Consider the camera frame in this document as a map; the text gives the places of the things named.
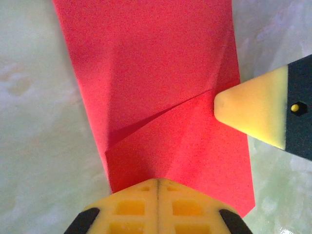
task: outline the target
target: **green-tinted surface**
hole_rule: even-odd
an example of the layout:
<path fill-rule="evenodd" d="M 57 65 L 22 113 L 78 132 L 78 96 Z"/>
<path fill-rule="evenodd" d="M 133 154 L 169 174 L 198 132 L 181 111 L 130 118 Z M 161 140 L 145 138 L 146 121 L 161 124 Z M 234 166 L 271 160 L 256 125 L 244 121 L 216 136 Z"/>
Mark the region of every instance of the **green-tinted surface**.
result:
<path fill-rule="evenodd" d="M 312 2 L 235 0 L 243 80 L 312 54 Z M 0 233 L 62 233 L 109 194 L 49 0 L 0 1 Z M 255 234 L 312 229 L 312 162 L 250 138 Z"/>

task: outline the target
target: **rectangular hole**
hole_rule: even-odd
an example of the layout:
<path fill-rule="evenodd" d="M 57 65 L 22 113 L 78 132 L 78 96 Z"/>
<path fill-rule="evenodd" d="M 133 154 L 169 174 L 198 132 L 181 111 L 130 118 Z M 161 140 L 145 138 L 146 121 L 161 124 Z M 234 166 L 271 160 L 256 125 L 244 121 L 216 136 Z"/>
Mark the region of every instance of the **rectangular hole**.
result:
<path fill-rule="evenodd" d="M 207 224 L 176 224 L 175 234 L 211 234 Z"/>
<path fill-rule="evenodd" d="M 108 234 L 143 234 L 144 223 L 111 223 Z"/>
<path fill-rule="evenodd" d="M 201 216 L 205 215 L 203 208 L 192 200 L 176 200 L 172 202 L 173 215 Z"/>
<path fill-rule="evenodd" d="M 117 204 L 116 215 L 144 215 L 145 204 L 139 200 L 125 200 Z"/>

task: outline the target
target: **small yellow dot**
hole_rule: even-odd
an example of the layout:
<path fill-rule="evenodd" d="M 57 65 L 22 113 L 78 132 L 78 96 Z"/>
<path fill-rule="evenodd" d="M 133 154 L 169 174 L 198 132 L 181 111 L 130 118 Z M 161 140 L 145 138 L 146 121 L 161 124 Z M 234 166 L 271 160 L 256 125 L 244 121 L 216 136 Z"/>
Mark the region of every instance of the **small yellow dot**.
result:
<path fill-rule="evenodd" d="M 292 105 L 291 110 L 292 110 L 292 112 L 297 112 L 299 110 L 298 104 Z"/>

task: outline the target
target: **table surface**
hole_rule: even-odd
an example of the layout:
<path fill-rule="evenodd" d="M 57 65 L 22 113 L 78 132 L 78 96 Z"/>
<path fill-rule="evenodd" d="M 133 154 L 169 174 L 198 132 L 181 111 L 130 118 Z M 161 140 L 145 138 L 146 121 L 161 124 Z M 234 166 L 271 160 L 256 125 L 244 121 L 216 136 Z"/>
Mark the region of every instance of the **table surface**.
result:
<path fill-rule="evenodd" d="M 242 81 L 312 54 L 312 1 L 234 0 Z M 50 0 L 0 1 L 0 233 L 63 233 L 110 193 Z M 249 138 L 255 234 L 312 233 L 312 162 Z"/>

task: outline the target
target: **folded red paper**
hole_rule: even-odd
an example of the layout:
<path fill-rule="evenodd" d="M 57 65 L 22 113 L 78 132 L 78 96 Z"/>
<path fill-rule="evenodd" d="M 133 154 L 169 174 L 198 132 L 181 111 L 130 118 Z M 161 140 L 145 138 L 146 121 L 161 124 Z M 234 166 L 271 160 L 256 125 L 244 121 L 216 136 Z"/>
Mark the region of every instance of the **folded red paper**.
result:
<path fill-rule="evenodd" d="M 113 191 L 167 177 L 244 216 L 247 138 L 213 115 L 239 83 L 231 0 L 53 1 Z"/>

